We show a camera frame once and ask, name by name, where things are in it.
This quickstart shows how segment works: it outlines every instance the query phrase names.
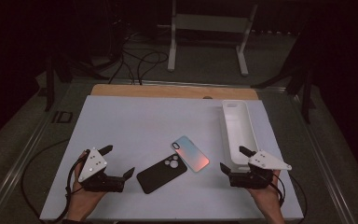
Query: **gradient phone case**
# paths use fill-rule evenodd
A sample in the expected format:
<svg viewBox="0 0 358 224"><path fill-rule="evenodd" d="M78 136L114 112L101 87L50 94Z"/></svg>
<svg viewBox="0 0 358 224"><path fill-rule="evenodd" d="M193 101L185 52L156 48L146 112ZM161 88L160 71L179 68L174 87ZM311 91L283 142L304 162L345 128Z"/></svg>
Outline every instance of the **gradient phone case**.
<svg viewBox="0 0 358 224"><path fill-rule="evenodd" d="M144 193L149 194L187 171L187 166L174 153L139 173L136 178Z"/></svg>
<svg viewBox="0 0 358 224"><path fill-rule="evenodd" d="M209 164L209 159L185 135L174 141L172 148L194 172L200 171Z"/></svg>

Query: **metal stand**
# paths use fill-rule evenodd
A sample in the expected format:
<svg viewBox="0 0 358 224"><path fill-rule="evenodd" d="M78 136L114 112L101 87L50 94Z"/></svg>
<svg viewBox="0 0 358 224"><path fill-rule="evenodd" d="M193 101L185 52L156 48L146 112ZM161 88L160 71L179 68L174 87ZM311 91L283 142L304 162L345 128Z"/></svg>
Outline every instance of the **metal stand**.
<svg viewBox="0 0 358 224"><path fill-rule="evenodd" d="M252 6L249 18L234 17L217 17L217 16L201 16L176 13L176 0L172 0L172 26L171 26L171 47L168 60L168 71L173 72L175 69L176 57L176 30L199 30L199 31L218 31L243 34L242 42L237 46L238 62L240 65L241 75L248 76L248 68L246 66L243 50L251 32L257 5Z"/></svg>

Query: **white table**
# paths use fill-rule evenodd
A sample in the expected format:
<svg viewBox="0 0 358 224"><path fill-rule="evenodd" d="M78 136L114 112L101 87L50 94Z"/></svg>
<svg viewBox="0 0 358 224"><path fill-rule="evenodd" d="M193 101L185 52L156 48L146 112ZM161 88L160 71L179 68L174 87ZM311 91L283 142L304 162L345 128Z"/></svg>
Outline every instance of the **white table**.
<svg viewBox="0 0 358 224"><path fill-rule="evenodd" d="M260 148L281 158L261 101L247 101ZM42 219L56 218L65 205L65 182L70 167L87 148L113 145L104 156L107 175L121 176L131 167L134 175L122 193L108 193L89 216L109 220L245 220L263 218L245 189L232 188L220 171L224 151L219 116L221 100L89 96L81 111L62 163L43 208ZM198 173L186 173L160 189L144 194L136 175L173 154L170 145L187 135L210 159ZM287 172L282 207L287 219L302 218Z"/></svg>

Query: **wrist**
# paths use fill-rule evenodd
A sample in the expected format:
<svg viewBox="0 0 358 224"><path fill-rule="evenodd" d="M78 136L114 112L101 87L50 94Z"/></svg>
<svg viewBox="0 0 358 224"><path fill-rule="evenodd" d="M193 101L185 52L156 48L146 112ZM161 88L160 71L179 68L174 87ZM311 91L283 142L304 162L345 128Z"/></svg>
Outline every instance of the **wrist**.
<svg viewBox="0 0 358 224"><path fill-rule="evenodd" d="M91 222L84 222L84 221L76 221L72 219L64 219L62 224L92 224Z"/></svg>

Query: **white box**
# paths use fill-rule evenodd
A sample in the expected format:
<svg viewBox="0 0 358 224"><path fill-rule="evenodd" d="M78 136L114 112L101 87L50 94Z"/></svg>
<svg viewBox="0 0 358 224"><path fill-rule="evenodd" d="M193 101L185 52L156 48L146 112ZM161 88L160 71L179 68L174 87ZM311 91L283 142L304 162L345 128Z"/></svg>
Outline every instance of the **white box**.
<svg viewBox="0 0 358 224"><path fill-rule="evenodd" d="M224 100L221 119L225 163L233 172L249 171L249 158L240 152L240 146L259 151L249 111L245 101Z"/></svg>

